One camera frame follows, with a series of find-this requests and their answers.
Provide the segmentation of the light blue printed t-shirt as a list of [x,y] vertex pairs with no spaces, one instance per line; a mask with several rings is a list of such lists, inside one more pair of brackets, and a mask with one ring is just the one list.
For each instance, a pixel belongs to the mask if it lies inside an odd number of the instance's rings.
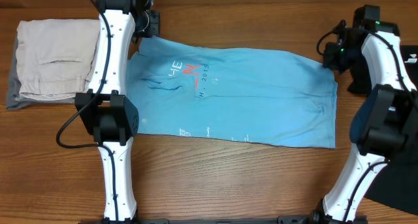
[[127,62],[140,134],[335,148],[337,88],[322,64],[279,50],[152,37]]

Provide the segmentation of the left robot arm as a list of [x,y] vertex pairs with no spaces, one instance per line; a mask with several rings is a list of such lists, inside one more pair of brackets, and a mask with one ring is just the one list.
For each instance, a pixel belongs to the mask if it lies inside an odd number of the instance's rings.
[[139,113],[128,99],[126,69],[130,44],[159,34],[153,0],[95,0],[100,32],[88,90],[75,106],[93,137],[103,164],[105,209],[101,223],[138,223],[133,195],[131,150]]

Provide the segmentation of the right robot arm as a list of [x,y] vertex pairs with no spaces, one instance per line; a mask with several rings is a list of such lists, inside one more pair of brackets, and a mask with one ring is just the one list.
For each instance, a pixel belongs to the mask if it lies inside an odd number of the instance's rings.
[[331,31],[338,37],[321,52],[323,66],[364,76],[370,92],[355,114],[349,138],[351,150],[334,187],[310,216],[298,223],[367,223],[357,208],[376,176],[398,153],[412,147],[417,136],[417,89],[400,51],[398,26],[380,20],[380,8],[363,5]]

